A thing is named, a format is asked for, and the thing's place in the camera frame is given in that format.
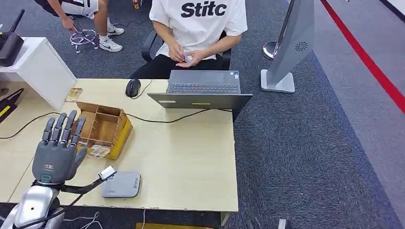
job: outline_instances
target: red stripe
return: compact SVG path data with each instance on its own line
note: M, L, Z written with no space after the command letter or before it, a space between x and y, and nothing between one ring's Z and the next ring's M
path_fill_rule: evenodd
M336 12L332 9L330 4L326 0L320 0L323 6L328 11L329 15L335 21L336 25L343 33L346 40L352 46L354 51L363 61L364 65L368 68L368 70L373 74L375 79L380 83L381 87L387 92L387 94L391 97L391 99L396 103L399 109L402 110L405 114L405 97L401 94L401 92L395 87L395 85L388 79L388 77L381 71L381 69L377 66L377 64L373 61L373 59L366 53L364 48L360 45L360 43L356 40L353 34L349 31L346 25L342 22Z

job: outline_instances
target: white table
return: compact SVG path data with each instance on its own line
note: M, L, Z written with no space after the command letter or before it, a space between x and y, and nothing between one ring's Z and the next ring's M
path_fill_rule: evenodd
M114 106L127 114L149 120L169 121L195 113L198 110L165 110L147 96L148 92L161 93L167 88L166 80L154 80L152 85L137 100L125 96L127 80L79 79L75 87L83 88L80 101ZM142 87L149 80L142 80ZM11 135L27 119L47 112L49 107L41 99L27 99L25 104L0 124L0 136ZM78 109L75 103L65 103L63 112ZM26 169L9 202L19 202L24 191L34 181L31 162L38 141L42 136L47 118L29 126L15 138L0 140L10 161L16 158L10 153L24 152L16 164ZM141 191L136 198L104 199L100 188L86 194L77 204L82 206L112 208L145 208L165 210L218 211L222 224L230 212L238 211L234 133L232 113L211 110L185 118L172 124L156 124L131 119L134 129L117 161L86 158L75 178L67 184L84 186L97 179L97 173L112 164L118 171L138 171L142 176ZM8 193L0 193L1 200ZM64 205L77 195L61 193Z
M10 67L0 66L0 81L27 82L52 107L60 110L76 77L45 37L23 37Z

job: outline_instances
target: floor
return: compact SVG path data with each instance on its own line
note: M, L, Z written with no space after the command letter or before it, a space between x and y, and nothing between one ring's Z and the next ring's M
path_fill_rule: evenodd
M329 2L405 94L405 23L379 0ZM346 42L321 2L315 3L316 56L404 225L405 116Z
M400 38L405 24L379 0L329 2L404 93L400 73L405 44ZM114 54L91 49L76 54L57 18L32 0L19 4L27 13L18 32L46 36L78 78L128 78L144 63L140 46L152 29L147 20L150 3L137 12L128 0L110 5L112 22L133 21L125 34L115 38L124 50ZM403 228L404 114L351 50L318 0L314 53L292 71L296 93L259 89L259 72L270 65L261 47L277 39L287 5L285 0L246 2L249 31L233 49L231 69L241 72L244 92L253 93L254 98L234 125L239 213L230 216L225 228L242 229L253 217L266 229L277 227L280 218L291 220L298 229ZM14 0L3 0L0 22L11 24L12 17L5 13L17 15L18 11ZM91 28L90 20L80 23ZM395 37L387 36L393 31ZM2 204L0 214L5 216L10 207ZM141 221L140 210L82 207L75 207L68 218L93 216L98 210L105 229L134 228ZM217 228L218 220L216 213L147 211L147 222Z

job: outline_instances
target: white t-shirt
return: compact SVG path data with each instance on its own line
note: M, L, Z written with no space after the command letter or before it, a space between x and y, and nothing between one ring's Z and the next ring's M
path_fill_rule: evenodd
M222 31L238 36L247 30L245 0L152 0L149 17L169 27L185 52L210 47ZM166 43L159 54L169 56Z

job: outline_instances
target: laptop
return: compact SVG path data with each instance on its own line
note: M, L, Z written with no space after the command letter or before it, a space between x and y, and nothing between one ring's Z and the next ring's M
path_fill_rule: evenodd
M164 108L242 110L253 97L241 94L238 71L173 70L167 93L148 93Z

